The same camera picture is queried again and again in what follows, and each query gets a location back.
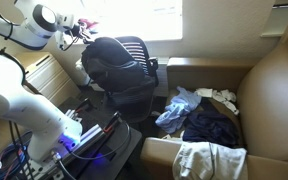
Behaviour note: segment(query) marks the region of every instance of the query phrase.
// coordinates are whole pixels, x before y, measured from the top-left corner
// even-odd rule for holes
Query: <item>floor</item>
[[[92,88],[81,88],[80,100],[90,98],[93,105],[99,106],[102,102],[103,92],[94,91]],[[165,97],[154,97],[152,111],[163,112],[166,103]],[[123,167],[116,180],[151,180],[149,172],[140,160],[140,153],[144,139],[146,137],[156,137],[159,128],[155,125],[157,117],[148,117],[140,124],[129,124],[132,128],[142,133],[143,141],[140,141],[134,152],[130,156],[128,163]]]

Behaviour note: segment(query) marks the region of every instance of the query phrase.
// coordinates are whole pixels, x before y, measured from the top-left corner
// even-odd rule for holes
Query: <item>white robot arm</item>
[[[17,0],[15,6],[22,11],[24,22],[14,25],[0,18],[0,35],[28,49],[42,49],[55,33],[74,28],[73,16],[54,13],[35,0]],[[28,152],[32,160],[43,164],[50,159],[51,151],[66,153],[63,144],[72,148],[78,145],[82,126],[45,97],[27,92],[23,78],[16,59],[0,51],[0,118],[32,130]]]

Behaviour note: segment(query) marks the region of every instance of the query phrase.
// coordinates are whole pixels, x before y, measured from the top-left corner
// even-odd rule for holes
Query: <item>black office chair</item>
[[[95,82],[96,79],[101,79],[100,77],[106,77],[107,72],[99,73],[99,70],[96,70],[95,73],[90,73],[90,69],[94,68],[94,65],[92,66],[92,64],[87,64],[86,62],[99,62],[101,61],[99,60],[100,58],[98,58],[99,56],[102,58],[102,60],[105,59],[103,62],[104,65],[101,66],[105,66],[104,68],[109,69],[108,71],[114,71],[112,70],[114,67],[125,67],[127,70],[127,64],[130,64],[132,67],[137,67],[131,63],[125,63],[126,65],[123,63],[121,63],[122,65],[114,64],[114,59],[121,62],[127,62],[127,60],[131,59],[130,61],[138,62],[137,64],[141,65],[141,69],[143,69],[144,73],[142,72],[143,79],[139,84],[125,89],[125,87],[127,87],[126,85],[129,85],[129,83],[126,83],[125,85],[123,81],[117,79],[118,77],[112,77],[112,79],[115,80],[110,81],[110,83],[103,83],[104,88],[102,87],[105,90],[105,93],[101,110],[109,114],[114,114],[116,111],[119,111],[123,120],[127,121],[128,123],[138,123],[147,119],[147,117],[149,117],[151,114],[154,89],[159,84],[156,73],[156,70],[158,69],[158,61],[157,58],[149,57],[144,42],[138,37],[124,36],[117,37],[115,40],[122,44],[124,48],[116,46],[116,43],[112,41],[112,39],[99,39],[98,45],[93,44],[92,47],[89,47],[89,50],[86,50],[85,54],[83,54],[85,57],[94,57],[91,57],[88,60],[83,60],[82,56],[82,63],[90,78],[95,79]],[[122,70],[118,71],[116,76],[122,74],[120,76],[121,79],[133,81],[132,72],[125,72],[123,68],[120,69]],[[138,74],[138,72],[136,72],[136,70],[138,69],[135,68],[134,70],[133,68],[130,71],[134,71],[134,79],[140,79],[141,76]],[[118,88],[119,84],[116,82],[120,82],[122,84],[122,90]]]

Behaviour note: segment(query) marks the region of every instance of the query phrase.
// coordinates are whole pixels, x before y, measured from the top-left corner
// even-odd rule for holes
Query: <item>black table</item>
[[[65,113],[67,109],[75,109],[80,102],[81,101],[75,98],[69,98],[59,106],[59,109]],[[90,111],[81,112],[80,116],[83,118],[81,123],[84,129],[83,132],[85,132],[95,124],[98,124],[103,128],[112,115],[103,113],[101,110],[94,108]],[[85,161],[76,158],[66,166],[67,170],[79,180],[116,179],[124,164],[127,162],[128,158],[142,138],[142,134],[132,128],[129,128],[130,135],[128,136],[127,129],[125,123],[120,124],[98,153],[98,156],[101,156],[119,148],[113,155],[93,161]],[[100,144],[101,141],[97,142],[80,156],[84,157],[93,153],[94,149],[96,149]]]

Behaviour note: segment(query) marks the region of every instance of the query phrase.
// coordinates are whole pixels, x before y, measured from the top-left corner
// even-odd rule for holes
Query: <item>office chair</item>
[[[159,80],[158,61],[150,58],[144,42],[135,36],[98,38],[82,53],[82,64],[104,89],[104,113],[121,113],[128,123],[151,114],[153,93]]]

